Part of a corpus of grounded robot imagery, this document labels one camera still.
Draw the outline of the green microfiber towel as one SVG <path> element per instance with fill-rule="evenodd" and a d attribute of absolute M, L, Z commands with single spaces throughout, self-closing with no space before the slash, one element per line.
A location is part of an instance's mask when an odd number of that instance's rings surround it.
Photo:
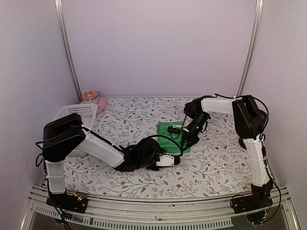
<path fill-rule="evenodd" d="M 159 122 L 157 124 L 157 134 L 162 135 L 162 136 L 166 136 L 166 137 L 174 140 L 178 145 L 180 145 L 182 134 L 181 133 L 179 135 L 178 134 L 169 134 L 167 132 L 167 127 L 172 126 L 172 125 L 182 126 L 182 124 L 183 124 L 183 122 L 167 122 L 167 123 Z M 158 143 L 159 143 L 160 147 L 165 149 L 168 154 L 170 154 L 170 155 L 179 155 L 180 154 L 180 150 L 174 142 L 172 142 L 172 141 L 170 141 L 166 138 L 158 137 Z"/>

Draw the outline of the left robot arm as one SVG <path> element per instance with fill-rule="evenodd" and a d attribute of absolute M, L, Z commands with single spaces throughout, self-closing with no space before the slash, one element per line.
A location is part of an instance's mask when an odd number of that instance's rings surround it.
<path fill-rule="evenodd" d="M 153 138 L 144 138 L 126 148 L 117 147 L 85 126 L 77 113 L 45 125 L 43 140 L 35 145 L 42 151 L 52 199 L 61 208 L 71 204 L 70 195 L 65 193 L 64 160 L 74 150 L 94 156 L 120 172 L 174 165 L 174 157 L 165 154 Z"/>

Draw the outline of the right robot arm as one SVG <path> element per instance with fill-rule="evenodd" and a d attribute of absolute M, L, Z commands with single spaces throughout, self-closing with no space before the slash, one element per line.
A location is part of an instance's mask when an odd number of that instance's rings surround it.
<path fill-rule="evenodd" d="M 224 97 L 215 94 L 196 98 L 184 107 L 184 114 L 192 122 L 182 131 L 180 144 L 183 150 L 198 143 L 199 133 L 206 129 L 211 112 L 233 116 L 236 133 L 247 149 L 252 170 L 252 194 L 242 199 L 233 199 L 232 205 L 235 207 L 247 205 L 258 209 L 272 205 L 273 179 L 268 172 L 268 156 L 264 145 L 264 129 L 269 120 L 269 112 L 260 110 L 257 101 L 251 95 Z"/>

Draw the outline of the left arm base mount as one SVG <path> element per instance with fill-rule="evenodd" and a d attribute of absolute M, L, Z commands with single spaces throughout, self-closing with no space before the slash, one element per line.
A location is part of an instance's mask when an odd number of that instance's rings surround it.
<path fill-rule="evenodd" d="M 67 210 L 84 214 L 87 208 L 88 199 L 86 193 L 76 192 L 74 194 L 53 194 L 47 180 L 48 198 L 46 204 L 60 210 Z"/>

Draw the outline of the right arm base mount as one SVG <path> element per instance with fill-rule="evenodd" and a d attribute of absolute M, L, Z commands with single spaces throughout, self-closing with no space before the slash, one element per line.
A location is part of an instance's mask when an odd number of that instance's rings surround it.
<path fill-rule="evenodd" d="M 230 200 L 230 206 L 235 214 L 270 207 L 273 204 L 270 192 L 253 193 L 251 195 L 235 195 Z"/>

